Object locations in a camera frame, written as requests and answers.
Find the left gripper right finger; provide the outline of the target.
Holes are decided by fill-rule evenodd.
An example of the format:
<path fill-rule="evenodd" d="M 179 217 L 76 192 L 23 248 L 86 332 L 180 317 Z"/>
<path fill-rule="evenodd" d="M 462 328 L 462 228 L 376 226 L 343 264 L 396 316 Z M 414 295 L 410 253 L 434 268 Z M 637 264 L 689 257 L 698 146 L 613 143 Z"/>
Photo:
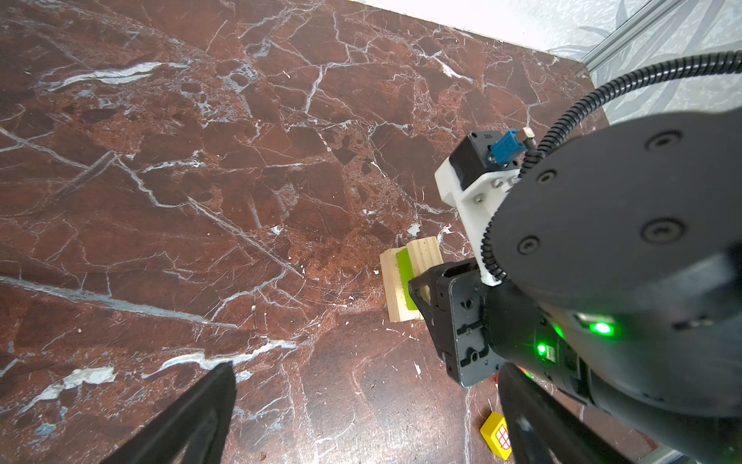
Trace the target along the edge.
<path fill-rule="evenodd" d="M 517 463 L 627 463 L 513 363 L 499 374 L 500 401 Z"/>

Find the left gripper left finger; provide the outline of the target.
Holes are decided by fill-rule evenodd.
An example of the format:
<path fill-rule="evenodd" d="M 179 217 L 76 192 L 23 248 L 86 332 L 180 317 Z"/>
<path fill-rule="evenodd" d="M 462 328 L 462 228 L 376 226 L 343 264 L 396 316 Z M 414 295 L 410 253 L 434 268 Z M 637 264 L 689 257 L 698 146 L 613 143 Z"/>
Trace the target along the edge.
<path fill-rule="evenodd" d="M 221 363 L 105 463 L 220 463 L 236 400 L 231 363 Z"/>

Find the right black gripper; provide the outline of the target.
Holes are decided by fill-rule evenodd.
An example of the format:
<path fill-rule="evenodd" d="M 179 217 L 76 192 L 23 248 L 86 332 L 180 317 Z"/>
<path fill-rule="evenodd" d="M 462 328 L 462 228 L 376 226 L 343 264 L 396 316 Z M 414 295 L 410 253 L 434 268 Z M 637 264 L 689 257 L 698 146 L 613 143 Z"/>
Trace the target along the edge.
<path fill-rule="evenodd" d="M 488 286 L 473 259 L 434 266 L 408 283 L 446 373 L 464 388 L 506 363 L 551 382 L 591 406 L 609 406 L 614 390 L 589 366 L 579 336 L 589 328 L 546 309 L 511 282 Z"/>

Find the green block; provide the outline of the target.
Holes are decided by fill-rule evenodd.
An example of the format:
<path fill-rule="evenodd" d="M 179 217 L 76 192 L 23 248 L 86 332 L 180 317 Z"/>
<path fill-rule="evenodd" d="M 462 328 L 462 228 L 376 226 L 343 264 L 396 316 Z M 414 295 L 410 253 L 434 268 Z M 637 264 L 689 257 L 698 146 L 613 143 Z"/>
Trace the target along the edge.
<path fill-rule="evenodd" d="M 409 251 L 404 247 L 396 253 L 397 265 L 399 268 L 400 280 L 402 284 L 403 296 L 407 311 L 417 311 L 417 306 L 409 291 L 409 282 L 415 277 L 415 272 Z"/>

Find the yellow dice cube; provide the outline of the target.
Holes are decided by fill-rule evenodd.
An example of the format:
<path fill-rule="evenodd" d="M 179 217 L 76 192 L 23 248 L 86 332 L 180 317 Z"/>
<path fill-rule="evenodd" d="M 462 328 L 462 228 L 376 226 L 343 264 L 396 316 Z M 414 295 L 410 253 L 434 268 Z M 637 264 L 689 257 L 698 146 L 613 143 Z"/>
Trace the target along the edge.
<path fill-rule="evenodd" d="M 512 455 L 512 446 L 507 429 L 505 417 L 497 412 L 492 412 L 479 429 L 488 448 L 501 460 L 508 460 Z"/>

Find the grooved wood block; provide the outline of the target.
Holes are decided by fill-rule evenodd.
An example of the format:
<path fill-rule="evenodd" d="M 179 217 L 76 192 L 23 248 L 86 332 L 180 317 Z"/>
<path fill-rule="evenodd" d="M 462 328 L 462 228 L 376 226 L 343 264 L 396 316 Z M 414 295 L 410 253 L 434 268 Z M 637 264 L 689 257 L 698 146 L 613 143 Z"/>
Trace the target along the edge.
<path fill-rule="evenodd" d="M 406 249 L 410 257 L 414 278 L 444 263 L 440 244 L 436 237 L 413 240 L 406 246 Z"/>

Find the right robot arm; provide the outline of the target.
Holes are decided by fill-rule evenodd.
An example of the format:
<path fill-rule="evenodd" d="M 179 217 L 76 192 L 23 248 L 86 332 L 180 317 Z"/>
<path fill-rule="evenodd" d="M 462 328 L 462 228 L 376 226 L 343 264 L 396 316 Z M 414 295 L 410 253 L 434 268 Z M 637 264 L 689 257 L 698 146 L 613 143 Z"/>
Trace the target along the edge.
<path fill-rule="evenodd" d="M 448 375 L 496 377 L 519 463 L 620 463 L 547 380 L 701 463 L 741 459 L 741 112 L 575 138 L 409 285 Z"/>

